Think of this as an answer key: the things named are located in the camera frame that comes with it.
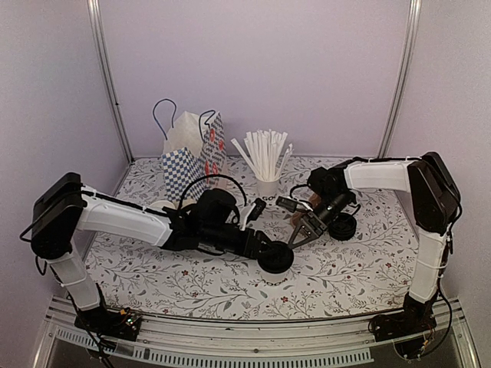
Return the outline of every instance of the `table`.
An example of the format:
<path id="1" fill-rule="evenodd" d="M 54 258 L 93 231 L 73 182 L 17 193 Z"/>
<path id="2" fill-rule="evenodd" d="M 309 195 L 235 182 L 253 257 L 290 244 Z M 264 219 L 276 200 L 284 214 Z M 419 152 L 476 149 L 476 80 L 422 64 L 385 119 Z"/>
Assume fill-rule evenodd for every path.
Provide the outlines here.
<path id="1" fill-rule="evenodd" d="M 292 157 L 280 180 L 288 192 L 306 182 L 316 167 L 338 158 Z M 255 198 L 255 180 L 242 158 L 229 157 L 229 174 Z M 230 192 L 238 194 L 233 186 Z M 165 199 L 159 159 L 138 159 L 117 194 L 149 205 Z M 345 317 L 401 307 L 413 276 L 418 244 L 400 203 L 391 191 L 357 192 L 361 210 L 350 241 L 324 235 L 295 249 L 287 280 L 266 285 L 256 261 L 227 254 L 172 252 L 141 241 L 99 233 L 86 266 L 107 303 L 153 314 L 225 320 L 305 320 Z M 288 240 L 290 214 L 268 207 L 252 226 L 269 237 Z"/>

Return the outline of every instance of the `white cup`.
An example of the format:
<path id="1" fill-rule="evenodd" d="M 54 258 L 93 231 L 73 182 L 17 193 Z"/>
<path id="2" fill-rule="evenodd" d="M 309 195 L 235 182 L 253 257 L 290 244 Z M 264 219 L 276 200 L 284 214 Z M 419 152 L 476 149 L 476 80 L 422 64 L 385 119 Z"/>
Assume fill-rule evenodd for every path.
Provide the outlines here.
<path id="1" fill-rule="evenodd" d="M 261 275 L 261 279 L 268 286 L 278 286 L 278 285 L 282 284 L 284 281 L 286 281 L 286 279 L 287 279 L 286 275 L 288 274 L 288 271 L 282 272 L 280 274 L 272 274 L 272 273 L 266 272 L 264 270 L 261 270 L 259 272 L 259 274 Z"/>
<path id="2" fill-rule="evenodd" d="M 275 201 L 276 195 L 278 193 L 279 179 L 273 182 L 263 182 L 257 179 L 257 191 L 259 198 L 267 203 L 272 203 Z"/>

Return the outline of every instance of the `straw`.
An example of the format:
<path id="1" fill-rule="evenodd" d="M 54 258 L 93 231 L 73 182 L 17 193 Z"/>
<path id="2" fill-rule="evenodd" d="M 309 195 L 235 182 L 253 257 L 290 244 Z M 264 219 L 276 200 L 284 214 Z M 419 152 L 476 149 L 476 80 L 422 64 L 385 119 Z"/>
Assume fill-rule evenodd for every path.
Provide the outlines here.
<path id="1" fill-rule="evenodd" d="M 258 180 L 274 182 L 281 177 L 285 164 L 293 153 L 293 145 L 290 143 L 281 163 L 279 162 L 287 136 L 287 133 L 278 133 L 271 129 L 247 132 L 244 144 L 249 155 L 235 138 L 232 139 L 232 144 L 237 148 Z"/>

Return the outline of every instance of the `black bag handle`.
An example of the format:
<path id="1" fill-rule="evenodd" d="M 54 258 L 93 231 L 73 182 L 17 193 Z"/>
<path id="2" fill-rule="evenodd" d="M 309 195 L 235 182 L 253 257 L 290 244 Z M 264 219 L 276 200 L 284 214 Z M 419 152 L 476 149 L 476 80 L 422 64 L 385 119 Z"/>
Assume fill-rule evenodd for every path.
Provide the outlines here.
<path id="1" fill-rule="evenodd" d="M 203 115 L 205 113 L 212 113 L 208 119 L 206 119 L 205 121 L 205 125 L 207 125 L 209 127 L 209 124 L 208 124 L 208 121 L 216 114 L 216 111 L 215 110 L 208 110 L 208 111 L 205 111 L 204 113 L 202 113 L 201 115 L 199 115 L 199 122 L 198 122 L 198 125 L 199 125 L 199 134 L 201 134 L 201 140 L 203 142 L 205 142 L 205 139 L 203 138 L 203 130 L 201 129 L 201 118 L 203 117 Z"/>
<path id="2" fill-rule="evenodd" d="M 159 104 L 161 102 L 164 102 L 164 101 L 168 101 L 170 102 L 172 105 L 174 105 L 174 112 L 172 113 L 172 121 L 171 121 L 171 127 L 174 128 L 174 117 L 176 117 L 176 111 L 177 111 L 177 105 L 174 101 L 168 99 L 168 98 L 164 98 L 163 100 L 160 100 L 160 101 L 157 101 L 157 103 L 155 104 L 155 106 L 153 107 L 153 110 L 152 110 L 152 115 L 153 115 L 153 119 L 155 120 L 155 122 L 157 123 L 157 125 L 159 126 L 160 130 L 162 130 L 162 133 L 163 133 L 163 136 L 165 137 L 165 139 L 167 140 L 167 134 L 166 134 L 166 131 L 162 128 L 162 126 L 160 125 L 159 123 L 159 120 L 157 119 L 157 117 L 155 116 L 155 109 L 157 108 L 157 106 L 159 106 Z"/>

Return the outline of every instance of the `black lid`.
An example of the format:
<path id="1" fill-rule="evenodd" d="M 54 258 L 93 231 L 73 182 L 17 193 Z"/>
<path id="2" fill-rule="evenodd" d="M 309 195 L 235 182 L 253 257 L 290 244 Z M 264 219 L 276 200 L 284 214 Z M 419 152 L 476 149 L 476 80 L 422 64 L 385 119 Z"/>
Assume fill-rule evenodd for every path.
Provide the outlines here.
<path id="1" fill-rule="evenodd" d="M 349 213 L 341 212 L 329 224 L 328 231 L 331 238 L 339 241 L 347 241 L 354 237 L 357 222 L 354 216 Z"/>
<path id="2" fill-rule="evenodd" d="M 293 265 L 293 259 L 295 258 L 293 250 L 282 241 L 274 241 L 272 245 L 276 247 L 275 252 L 267 257 L 259 258 L 259 267 L 270 274 L 286 272 Z"/>

